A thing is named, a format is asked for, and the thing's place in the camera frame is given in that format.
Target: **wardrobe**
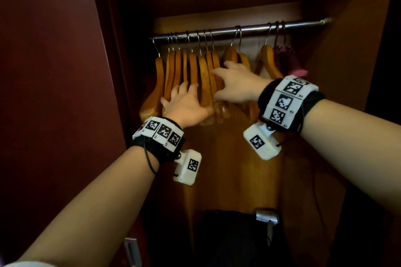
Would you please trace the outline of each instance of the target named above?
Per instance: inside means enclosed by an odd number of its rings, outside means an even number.
[[[7,5],[1,9],[7,111],[0,190],[7,213],[0,250],[7,262],[129,145],[156,85],[155,45],[164,61],[178,47],[197,54],[214,49],[221,58],[231,42],[239,52],[241,39],[254,70],[260,48],[274,43],[273,31],[267,41],[265,31],[215,36],[213,43],[202,36],[188,43],[174,34],[327,19],[288,28],[286,40],[328,99],[364,111],[390,0],[1,1]],[[162,34],[171,34],[173,42],[156,39],[154,45],[152,38]],[[280,32],[278,44],[283,41]],[[143,265],[195,265],[206,210],[253,214],[264,207],[279,211],[297,266],[325,266],[346,179],[296,133],[276,133],[282,151],[261,160],[242,136],[250,126],[246,114],[234,104],[228,110],[223,123],[185,131],[184,149],[203,156],[192,186],[173,181],[174,163],[156,176],[128,233],[138,238]],[[127,264],[123,248],[112,264]]]

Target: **right hand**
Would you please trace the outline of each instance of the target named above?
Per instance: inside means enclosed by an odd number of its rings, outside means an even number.
[[[246,68],[241,63],[224,62],[224,68],[216,68],[213,74],[224,80],[224,89],[214,94],[215,100],[227,100],[241,103],[247,101],[257,102],[264,88],[272,82]]]

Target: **forearm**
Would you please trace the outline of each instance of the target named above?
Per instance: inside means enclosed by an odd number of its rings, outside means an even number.
[[[401,126],[322,100],[301,136],[350,182],[401,212]]]
[[[157,159],[148,155],[157,171]],[[138,216],[153,178],[143,148],[129,148],[62,210],[20,261],[107,266]]]

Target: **light skin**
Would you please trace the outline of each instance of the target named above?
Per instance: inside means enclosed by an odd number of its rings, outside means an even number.
[[[216,100],[257,101],[271,82],[241,64],[225,67],[213,71],[225,83]],[[171,101],[162,104],[165,116],[183,129],[213,114],[212,107],[199,105],[197,85],[175,87]],[[362,191],[401,212],[401,126],[324,99],[305,117],[301,136]],[[157,171],[157,159],[151,153],[149,158]],[[57,215],[20,261],[108,266],[153,179],[143,148],[129,148]]]

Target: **left hand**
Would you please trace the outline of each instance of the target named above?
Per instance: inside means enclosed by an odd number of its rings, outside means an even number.
[[[198,101],[198,84],[190,85],[183,82],[171,90],[171,100],[161,98],[165,113],[164,117],[170,118],[180,125],[182,129],[192,127],[203,122],[213,115],[212,106],[203,108]]]

